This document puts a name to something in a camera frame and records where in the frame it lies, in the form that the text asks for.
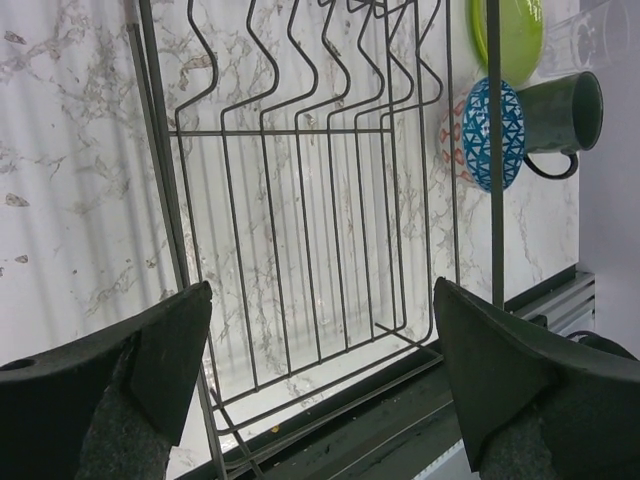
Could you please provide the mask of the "dark green ceramic mug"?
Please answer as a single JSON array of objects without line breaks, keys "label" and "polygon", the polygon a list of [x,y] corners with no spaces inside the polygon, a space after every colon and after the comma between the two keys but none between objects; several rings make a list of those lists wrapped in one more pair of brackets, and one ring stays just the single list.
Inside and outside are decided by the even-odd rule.
[{"label": "dark green ceramic mug", "polygon": [[[517,92],[524,114],[525,164],[547,180],[567,180],[577,173],[578,153],[597,144],[604,120],[604,99],[597,76],[575,73]],[[569,159],[566,171],[551,174],[532,160],[533,154],[560,153]]]}]

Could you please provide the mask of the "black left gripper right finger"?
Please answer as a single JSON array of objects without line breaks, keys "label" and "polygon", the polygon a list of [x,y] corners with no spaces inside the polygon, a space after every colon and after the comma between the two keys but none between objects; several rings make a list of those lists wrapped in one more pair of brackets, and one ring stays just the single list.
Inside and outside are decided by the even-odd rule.
[{"label": "black left gripper right finger", "polygon": [[434,309],[469,467],[483,479],[636,479],[639,361],[439,278]]}]

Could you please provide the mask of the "blue patterned ceramic bowl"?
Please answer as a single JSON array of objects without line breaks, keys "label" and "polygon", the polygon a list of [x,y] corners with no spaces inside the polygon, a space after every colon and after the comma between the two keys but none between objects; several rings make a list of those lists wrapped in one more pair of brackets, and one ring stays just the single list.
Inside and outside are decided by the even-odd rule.
[{"label": "blue patterned ceramic bowl", "polygon": [[[442,117],[438,152],[466,187],[491,191],[489,79],[483,78],[458,92],[453,109]],[[515,90],[501,83],[502,186],[515,181],[525,155],[524,114]]]}]

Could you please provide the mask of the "black wire dish rack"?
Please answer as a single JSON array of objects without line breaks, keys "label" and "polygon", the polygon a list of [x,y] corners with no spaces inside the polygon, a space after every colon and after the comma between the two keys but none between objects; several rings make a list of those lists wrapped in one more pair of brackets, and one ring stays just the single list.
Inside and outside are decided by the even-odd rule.
[{"label": "black wire dish rack", "polygon": [[432,288],[462,272],[462,184],[436,131],[480,66],[464,1],[185,1],[167,72],[124,5],[171,256],[213,315],[198,479],[335,478],[382,435],[361,410],[439,370]]}]

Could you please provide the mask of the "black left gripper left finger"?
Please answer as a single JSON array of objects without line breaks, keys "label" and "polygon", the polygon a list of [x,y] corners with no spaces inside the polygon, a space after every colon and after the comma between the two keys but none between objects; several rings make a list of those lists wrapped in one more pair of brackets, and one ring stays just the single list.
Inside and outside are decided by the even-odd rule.
[{"label": "black left gripper left finger", "polygon": [[163,479],[212,312],[208,283],[1,368],[4,479]]}]

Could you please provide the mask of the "lime green plastic plate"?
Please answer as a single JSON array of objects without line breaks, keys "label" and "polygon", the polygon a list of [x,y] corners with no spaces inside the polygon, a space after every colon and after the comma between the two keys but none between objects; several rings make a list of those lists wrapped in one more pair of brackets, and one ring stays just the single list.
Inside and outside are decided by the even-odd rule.
[{"label": "lime green plastic plate", "polygon": [[[527,82],[543,51],[544,15],[538,0],[505,0],[500,6],[501,77],[512,87]],[[468,20],[476,53],[488,68],[486,1],[468,2]]]}]

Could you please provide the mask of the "clear glass tumbler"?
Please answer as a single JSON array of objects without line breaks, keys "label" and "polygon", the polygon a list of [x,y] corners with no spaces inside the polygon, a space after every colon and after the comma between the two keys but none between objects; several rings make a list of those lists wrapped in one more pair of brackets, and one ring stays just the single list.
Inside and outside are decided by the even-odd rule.
[{"label": "clear glass tumbler", "polygon": [[577,13],[545,27],[537,72],[553,78],[597,71],[638,51],[637,1],[582,1]]}]

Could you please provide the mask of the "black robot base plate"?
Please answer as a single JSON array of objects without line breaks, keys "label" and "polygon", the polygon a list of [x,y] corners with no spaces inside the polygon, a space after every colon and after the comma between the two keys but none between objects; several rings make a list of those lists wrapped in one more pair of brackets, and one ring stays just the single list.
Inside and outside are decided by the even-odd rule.
[{"label": "black robot base plate", "polygon": [[383,329],[345,347],[295,328],[261,345],[269,380],[225,399],[211,393],[210,453],[176,447],[171,479],[412,479],[428,476],[459,437],[437,329]]}]

